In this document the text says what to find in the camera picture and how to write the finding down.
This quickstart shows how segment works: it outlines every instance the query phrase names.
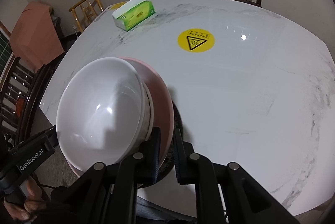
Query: yellow sticker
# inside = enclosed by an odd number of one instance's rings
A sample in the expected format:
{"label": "yellow sticker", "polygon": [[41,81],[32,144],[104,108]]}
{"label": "yellow sticker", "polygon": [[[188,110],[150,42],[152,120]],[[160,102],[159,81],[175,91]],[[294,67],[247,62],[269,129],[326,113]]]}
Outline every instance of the yellow sticker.
{"label": "yellow sticker", "polygon": [[113,5],[109,8],[109,10],[118,9],[118,8],[120,8],[123,4],[126,4],[126,3],[127,3],[127,1],[113,4]]}
{"label": "yellow sticker", "polygon": [[214,46],[214,36],[204,29],[193,28],[178,36],[178,45],[189,52],[204,52]]}

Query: tissue box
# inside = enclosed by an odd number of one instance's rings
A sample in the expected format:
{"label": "tissue box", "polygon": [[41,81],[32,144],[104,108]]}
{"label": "tissue box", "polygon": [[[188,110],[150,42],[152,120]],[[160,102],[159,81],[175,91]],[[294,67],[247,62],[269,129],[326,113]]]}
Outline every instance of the tissue box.
{"label": "tissue box", "polygon": [[112,16],[117,27],[129,31],[154,13],[151,1],[130,0],[113,12]]}

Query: marble surface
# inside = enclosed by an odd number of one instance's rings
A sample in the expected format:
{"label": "marble surface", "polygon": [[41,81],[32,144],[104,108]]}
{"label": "marble surface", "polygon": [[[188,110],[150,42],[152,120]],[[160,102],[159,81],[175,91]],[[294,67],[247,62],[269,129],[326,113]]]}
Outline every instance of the marble surface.
{"label": "marble surface", "polygon": [[[326,45],[275,13],[232,0],[151,0],[156,14],[133,30],[105,10],[68,51],[40,108],[54,125],[71,78],[101,57],[134,57],[152,66],[182,116],[185,140],[212,162],[238,162],[292,214],[335,189],[335,65]],[[191,53],[177,37],[212,33],[215,45]],[[195,216],[193,186],[174,172],[138,195]]]}

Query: human hand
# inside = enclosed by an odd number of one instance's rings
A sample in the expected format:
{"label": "human hand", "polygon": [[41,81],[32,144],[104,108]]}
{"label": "human hand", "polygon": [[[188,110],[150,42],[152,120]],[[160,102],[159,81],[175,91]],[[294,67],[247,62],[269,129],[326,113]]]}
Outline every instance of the human hand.
{"label": "human hand", "polygon": [[10,203],[6,201],[6,199],[4,200],[4,206],[14,220],[28,220],[31,217],[30,213],[36,210],[44,209],[46,207],[45,203],[41,202],[43,201],[42,190],[32,177],[29,176],[26,186],[29,196],[24,202],[24,208]]}

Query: floor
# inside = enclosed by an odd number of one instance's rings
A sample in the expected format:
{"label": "floor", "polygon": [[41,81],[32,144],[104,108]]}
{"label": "floor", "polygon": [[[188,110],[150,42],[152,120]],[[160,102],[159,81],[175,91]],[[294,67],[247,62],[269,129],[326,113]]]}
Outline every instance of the floor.
{"label": "floor", "polygon": [[[65,51],[68,51],[73,45],[74,41],[70,41],[65,45]],[[50,128],[52,125],[45,117],[40,108],[37,109],[31,134],[34,135],[45,129]],[[56,148],[56,152],[46,160],[37,170],[36,175],[41,184],[46,184],[52,187],[57,186],[70,186],[76,181],[77,177],[72,172],[68,166],[65,157],[63,156],[59,147]],[[51,190],[49,188],[44,188],[46,193],[50,196]],[[328,202],[318,206],[317,208],[305,212],[303,214],[297,215],[296,218],[301,224],[314,224],[316,220],[320,217],[323,211],[326,209]]]}

